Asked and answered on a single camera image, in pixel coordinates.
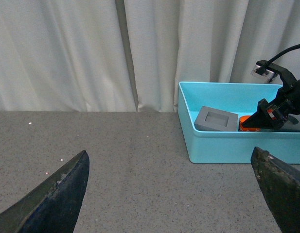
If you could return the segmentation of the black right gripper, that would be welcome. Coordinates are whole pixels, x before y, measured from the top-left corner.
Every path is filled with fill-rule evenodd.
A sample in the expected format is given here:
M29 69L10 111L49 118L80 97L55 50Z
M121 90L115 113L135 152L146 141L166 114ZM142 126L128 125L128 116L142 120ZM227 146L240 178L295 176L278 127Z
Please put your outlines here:
M241 124L244 128L277 130L283 127L289 114L300 115L300 79L279 65L269 65L268 70L280 76L283 86L270 103L266 99L258 102L257 111Z

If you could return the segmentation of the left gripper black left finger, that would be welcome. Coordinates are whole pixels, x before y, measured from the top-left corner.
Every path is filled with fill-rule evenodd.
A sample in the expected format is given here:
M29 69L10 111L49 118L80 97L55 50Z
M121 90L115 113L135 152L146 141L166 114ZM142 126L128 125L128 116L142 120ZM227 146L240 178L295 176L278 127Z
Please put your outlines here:
M89 176L85 150L0 214L0 233L72 233Z

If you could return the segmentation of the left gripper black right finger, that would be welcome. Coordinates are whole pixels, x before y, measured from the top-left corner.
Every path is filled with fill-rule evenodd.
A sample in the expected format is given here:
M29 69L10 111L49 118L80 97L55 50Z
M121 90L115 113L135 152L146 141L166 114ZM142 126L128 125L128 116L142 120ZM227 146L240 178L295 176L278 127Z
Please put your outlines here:
M283 233L300 233L300 171L255 147L251 156L259 188Z

